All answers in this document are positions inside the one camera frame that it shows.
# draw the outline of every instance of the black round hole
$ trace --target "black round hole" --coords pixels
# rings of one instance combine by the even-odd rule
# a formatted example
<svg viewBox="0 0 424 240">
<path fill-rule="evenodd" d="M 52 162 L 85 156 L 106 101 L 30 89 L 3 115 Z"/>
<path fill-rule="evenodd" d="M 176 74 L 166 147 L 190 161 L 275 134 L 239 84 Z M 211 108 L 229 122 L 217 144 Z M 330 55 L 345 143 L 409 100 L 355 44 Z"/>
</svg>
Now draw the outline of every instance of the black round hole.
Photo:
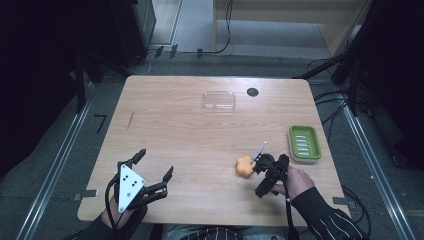
<svg viewBox="0 0 424 240">
<path fill-rule="evenodd" d="M 249 88 L 247 89 L 247 95 L 251 96 L 251 97 L 256 97 L 258 96 L 259 91 L 256 88 Z"/>
</svg>

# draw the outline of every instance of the clear plastic container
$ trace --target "clear plastic container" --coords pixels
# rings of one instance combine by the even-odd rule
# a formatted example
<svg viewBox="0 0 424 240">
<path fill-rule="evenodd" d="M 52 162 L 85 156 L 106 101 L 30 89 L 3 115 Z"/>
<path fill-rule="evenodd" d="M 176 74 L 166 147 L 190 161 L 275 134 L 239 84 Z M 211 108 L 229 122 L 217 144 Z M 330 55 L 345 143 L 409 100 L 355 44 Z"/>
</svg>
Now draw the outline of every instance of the clear plastic container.
<svg viewBox="0 0 424 240">
<path fill-rule="evenodd" d="M 203 94 L 203 110 L 207 112 L 234 112 L 236 96 L 230 91 L 206 91 Z"/>
</svg>

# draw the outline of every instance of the black sleeve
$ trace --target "black sleeve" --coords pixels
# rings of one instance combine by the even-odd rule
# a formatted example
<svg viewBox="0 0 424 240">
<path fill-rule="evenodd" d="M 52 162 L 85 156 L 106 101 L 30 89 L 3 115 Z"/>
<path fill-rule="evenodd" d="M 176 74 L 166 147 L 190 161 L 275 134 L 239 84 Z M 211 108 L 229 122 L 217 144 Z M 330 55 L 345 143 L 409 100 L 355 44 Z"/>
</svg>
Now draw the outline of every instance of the black sleeve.
<svg viewBox="0 0 424 240">
<path fill-rule="evenodd" d="M 101 215 L 98 216 L 86 229 L 82 230 L 78 240 L 104 239 L 114 240 L 115 233 L 103 223 Z"/>
<path fill-rule="evenodd" d="M 316 187 L 301 193 L 292 204 L 317 239 L 370 239 L 348 215 L 330 207 Z"/>
<path fill-rule="evenodd" d="M 100 214 L 90 225 L 88 225 L 86 229 L 80 232 L 78 235 L 78 240 L 115 240 L 117 238 L 130 239 L 146 213 L 147 205 L 143 205 L 137 209 L 128 219 L 128 222 L 125 224 L 125 226 L 118 231 L 117 235 L 113 229 L 109 228 L 106 224 L 103 223 Z"/>
</svg>

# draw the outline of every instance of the orange object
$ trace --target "orange object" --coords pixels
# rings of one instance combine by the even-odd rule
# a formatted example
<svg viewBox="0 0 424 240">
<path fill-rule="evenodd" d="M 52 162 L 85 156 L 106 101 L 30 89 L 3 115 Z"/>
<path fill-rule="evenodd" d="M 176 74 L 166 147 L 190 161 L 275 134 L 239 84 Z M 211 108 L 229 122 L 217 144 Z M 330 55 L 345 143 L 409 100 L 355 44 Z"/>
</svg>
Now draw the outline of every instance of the orange object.
<svg viewBox="0 0 424 240">
<path fill-rule="evenodd" d="M 250 175 L 252 175 L 253 173 L 253 168 L 256 165 L 256 162 L 253 162 L 252 164 L 250 164 L 251 161 L 252 161 L 252 157 L 250 156 L 245 156 L 245 157 L 237 159 L 237 166 L 236 166 L 237 173 L 245 177 L 250 177 Z"/>
</svg>

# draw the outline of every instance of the green tray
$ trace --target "green tray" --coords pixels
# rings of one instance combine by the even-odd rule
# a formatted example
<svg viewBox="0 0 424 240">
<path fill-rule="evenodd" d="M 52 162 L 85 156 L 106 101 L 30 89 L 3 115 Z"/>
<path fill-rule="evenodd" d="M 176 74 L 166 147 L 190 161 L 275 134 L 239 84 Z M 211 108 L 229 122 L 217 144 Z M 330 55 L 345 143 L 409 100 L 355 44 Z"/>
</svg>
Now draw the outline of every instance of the green tray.
<svg viewBox="0 0 424 240">
<path fill-rule="evenodd" d="M 315 163 L 321 158 L 321 148 L 315 128 L 295 125 L 289 129 L 290 153 L 293 160 Z"/>
</svg>

